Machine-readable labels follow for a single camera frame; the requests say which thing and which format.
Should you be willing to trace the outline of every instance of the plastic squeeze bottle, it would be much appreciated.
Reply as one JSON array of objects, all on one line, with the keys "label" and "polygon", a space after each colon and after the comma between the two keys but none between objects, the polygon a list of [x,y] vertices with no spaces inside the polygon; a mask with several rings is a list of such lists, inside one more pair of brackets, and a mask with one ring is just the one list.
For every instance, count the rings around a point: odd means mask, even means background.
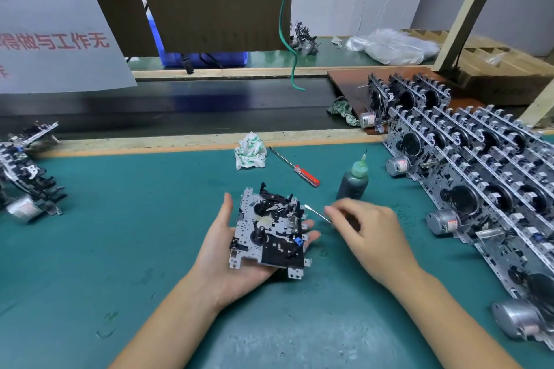
[{"label": "plastic squeeze bottle", "polygon": [[364,195],[369,178],[367,177],[366,153],[362,159],[352,165],[352,169],[345,172],[341,186],[338,188],[337,200],[349,197],[359,200]]}]

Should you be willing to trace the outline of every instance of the blue plastic bin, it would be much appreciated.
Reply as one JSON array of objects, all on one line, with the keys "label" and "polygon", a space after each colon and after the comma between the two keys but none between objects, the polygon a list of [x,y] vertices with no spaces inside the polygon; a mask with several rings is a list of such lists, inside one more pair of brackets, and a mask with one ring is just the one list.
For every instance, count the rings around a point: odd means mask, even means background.
[{"label": "blue plastic bin", "polygon": [[[154,18],[148,15],[148,22],[150,23],[150,28],[152,29],[152,34],[154,36],[154,41],[156,42],[156,47],[158,48],[158,53],[160,54],[160,60],[164,67],[180,67],[183,68],[182,55],[180,53],[166,53],[163,49],[162,39],[160,38],[160,33],[154,23]],[[238,53],[210,53],[210,55],[217,60],[217,62],[223,67],[239,67],[246,65],[248,61],[248,52],[241,51]],[[198,69],[206,68],[218,68],[219,66],[208,57],[206,54],[202,54],[202,58],[208,63],[206,64],[200,59],[198,53],[185,54],[186,57],[192,63],[192,66]]]}]

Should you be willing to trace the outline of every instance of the forearm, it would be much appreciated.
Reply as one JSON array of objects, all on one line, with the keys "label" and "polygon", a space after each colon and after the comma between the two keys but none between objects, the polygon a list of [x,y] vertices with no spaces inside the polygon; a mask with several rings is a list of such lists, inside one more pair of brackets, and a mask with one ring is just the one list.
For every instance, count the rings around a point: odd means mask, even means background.
[{"label": "forearm", "polygon": [[390,290],[446,369],[521,369],[433,276],[418,269]]},{"label": "forearm", "polygon": [[217,316],[203,296],[200,279],[191,274],[183,278],[110,369],[182,369]]}]

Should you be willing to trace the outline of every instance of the crumpled green cloth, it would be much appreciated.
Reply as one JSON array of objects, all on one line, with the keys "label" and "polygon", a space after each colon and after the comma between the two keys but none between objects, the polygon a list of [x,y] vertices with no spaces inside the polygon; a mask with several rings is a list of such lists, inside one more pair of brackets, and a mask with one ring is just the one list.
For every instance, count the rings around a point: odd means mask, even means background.
[{"label": "crumpled green cloth", "polygon": [[352,106],[345,97],[338,97],[333,105],[327,108],[327,112],[333,115],[340,115],[346,119],[346,124],[352,127],[360,127],[360,120],[352,114]]},{"label": "crumpled green cloth", "polygon": [[257,166],[265,168],[265,157],[267,149],[264,142],[255,133],[248,133],[243,140],[239,141],[239,147],[235,148],[235,159],[237,170],[241,168],[252,168]]}]

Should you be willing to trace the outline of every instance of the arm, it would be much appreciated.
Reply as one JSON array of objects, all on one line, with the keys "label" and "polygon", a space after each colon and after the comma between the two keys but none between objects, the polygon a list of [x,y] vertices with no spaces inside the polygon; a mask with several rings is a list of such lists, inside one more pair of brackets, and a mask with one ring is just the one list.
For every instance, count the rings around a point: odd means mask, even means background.
[{"label": "arm", "polygon": [[[341,211],[354,215],[356,232]],[[396,214],[387,207],[343,199],[327,206],[337,230],[366,271],[396,297],[446,369],[520,369],[414,257]]]},{"label": "arm", "polygon": [[[265,282],[275,267],[244,262],[229,268],[229,228],[233,202],[229,194],[205,236],[188,274],[159,305],[110,369],[182,369],[204,338],[216,316],[227,305]],[[306,221],[313,226],[314,221]],[[311,231],[306,247],[319,238]]]}]

